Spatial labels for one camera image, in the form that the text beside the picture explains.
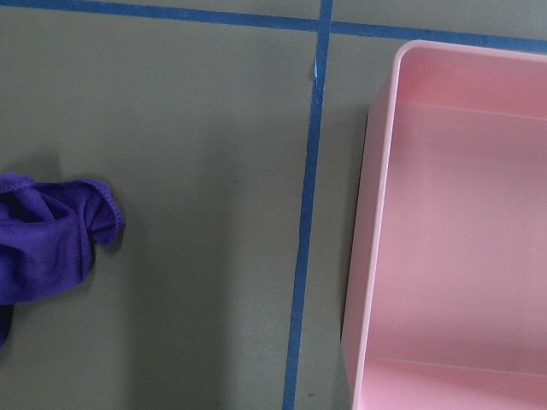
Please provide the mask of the pink plastic bin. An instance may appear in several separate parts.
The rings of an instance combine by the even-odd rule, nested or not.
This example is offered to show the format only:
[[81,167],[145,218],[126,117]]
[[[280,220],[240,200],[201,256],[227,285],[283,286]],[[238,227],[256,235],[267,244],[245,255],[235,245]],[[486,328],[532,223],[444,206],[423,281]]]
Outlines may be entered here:
[[368,110],[354,409],[546,406],[546,58],[412,41]]

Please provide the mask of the purple cloth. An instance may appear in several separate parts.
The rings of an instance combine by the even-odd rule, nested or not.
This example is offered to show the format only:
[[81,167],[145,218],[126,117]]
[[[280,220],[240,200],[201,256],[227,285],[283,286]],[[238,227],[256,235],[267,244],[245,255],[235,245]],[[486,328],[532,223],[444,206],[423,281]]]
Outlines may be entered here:
[[121,234],[123,214],[109,186],[95,179],[39,183],[1,177],[1,339],[18,304],[56,296],[82,284],[94,247]]

